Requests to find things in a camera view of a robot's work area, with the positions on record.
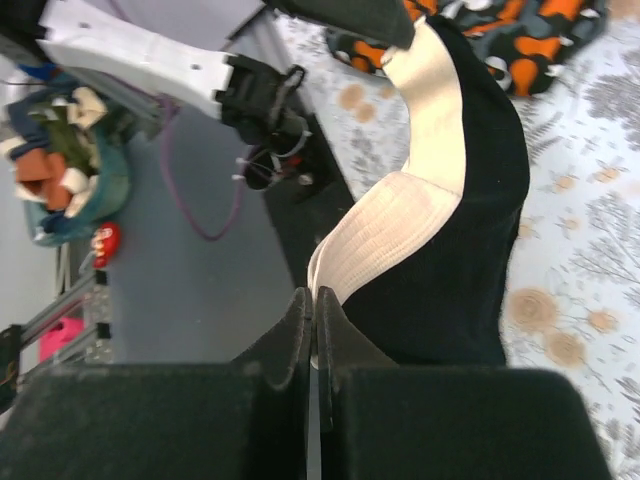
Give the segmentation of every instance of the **orange and black fabric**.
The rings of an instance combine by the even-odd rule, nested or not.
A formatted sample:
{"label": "orange and black fabric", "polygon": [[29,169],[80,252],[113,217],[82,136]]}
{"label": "orange and black fabric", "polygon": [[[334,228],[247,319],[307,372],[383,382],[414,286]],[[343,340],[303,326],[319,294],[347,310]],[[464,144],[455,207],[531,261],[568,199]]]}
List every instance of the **orange and black fabric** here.
{"label": "orange and black fabric", "polygon": [[[605,27],[607,0],[403,0],[413,20],[450,18],[475,54],[508,93],[546,91],[564,63]],[[330,29],[331,54],[352,67],[383,76],[387,45]]]}

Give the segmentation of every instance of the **black cloth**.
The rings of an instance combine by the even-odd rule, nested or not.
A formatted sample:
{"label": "black cloth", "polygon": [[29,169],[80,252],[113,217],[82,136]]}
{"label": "black cloth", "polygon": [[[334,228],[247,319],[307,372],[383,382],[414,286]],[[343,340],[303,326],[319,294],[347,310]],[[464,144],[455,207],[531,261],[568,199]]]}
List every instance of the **black cloth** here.
{"label": "black cloth", "polygon": [[398,363],[504,365],[499,318],[529,188],[524,133],[513,105],[459,30],[442,17],[427,22],[449,50],[462,89],[464,195],[430,242],[343,307]]}

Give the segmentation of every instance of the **red object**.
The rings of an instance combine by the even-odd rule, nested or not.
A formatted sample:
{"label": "red object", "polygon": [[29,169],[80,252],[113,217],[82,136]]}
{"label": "red object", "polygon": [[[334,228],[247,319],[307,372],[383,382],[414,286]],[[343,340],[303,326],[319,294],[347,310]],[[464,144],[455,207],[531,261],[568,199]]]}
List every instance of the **red object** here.
{"label": "red object", "polygon": [[84,321],[80,318],[63,317],[60,322],[40,339],[40,361],[60,350],[84,330]]}
{"label": "red object", "polygon": [[96,259],[93,268],[104,268],[120,246],[120,227],[113,222],[103,223],[91,240]]}

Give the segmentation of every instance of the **floral tablecloth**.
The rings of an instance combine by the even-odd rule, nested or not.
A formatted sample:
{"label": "floral tablecloth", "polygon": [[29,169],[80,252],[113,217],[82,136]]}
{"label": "floral tablecloth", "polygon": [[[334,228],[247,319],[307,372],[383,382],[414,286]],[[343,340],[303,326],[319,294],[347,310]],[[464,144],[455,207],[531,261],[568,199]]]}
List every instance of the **floral tablecloth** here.
{"label": "floral tablecloth", "polygon": [[[503,314],[511,364],[574,382],[621,480],[640,479],[638,5],[614,2],[606,35],[552,91],[514,101],[532,181]],[[405,161],[406,107],[386,80],[333,60],[321,28],[287,18],[278,28],[309,69],[317,114],[359,198]]]}

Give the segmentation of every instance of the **black and beige fabric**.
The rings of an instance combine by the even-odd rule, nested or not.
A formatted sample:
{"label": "black and beige fabric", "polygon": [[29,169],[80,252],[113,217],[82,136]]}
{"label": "black and beige fabric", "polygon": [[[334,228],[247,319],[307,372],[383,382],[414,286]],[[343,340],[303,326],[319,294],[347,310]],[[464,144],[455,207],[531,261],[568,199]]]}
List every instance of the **black and beige fabric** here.
{"label": "black and beige fabric", "polygon": [[442,17],[418,20],[384,70],[409,108],[409,158],[322,241],[308,268],[351,322],[409,364],[506,363],[499,316],[529,187],[506,94]]}

